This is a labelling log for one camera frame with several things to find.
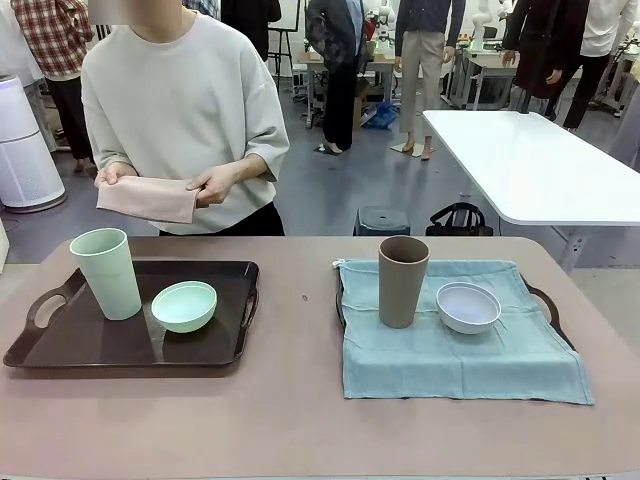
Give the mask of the person's right hand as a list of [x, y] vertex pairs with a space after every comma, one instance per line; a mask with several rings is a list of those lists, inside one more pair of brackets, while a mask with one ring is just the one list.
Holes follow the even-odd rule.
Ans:
[[121, 177], [137, 175], [137, 171], [128, 163], [114, 161], [107, 167], [98, 170], [94, 186], [99, 189], [103, 184], [116, 184]]

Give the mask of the person's left hand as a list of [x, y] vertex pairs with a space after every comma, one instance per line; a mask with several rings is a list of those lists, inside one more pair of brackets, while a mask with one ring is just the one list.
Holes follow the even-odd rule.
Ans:
[[196, 192], [197, 208], [208, 208], [222, 204], [237, 180], [237, 169], [233, 165], [215, 166], [192, 180], [187, 190]]

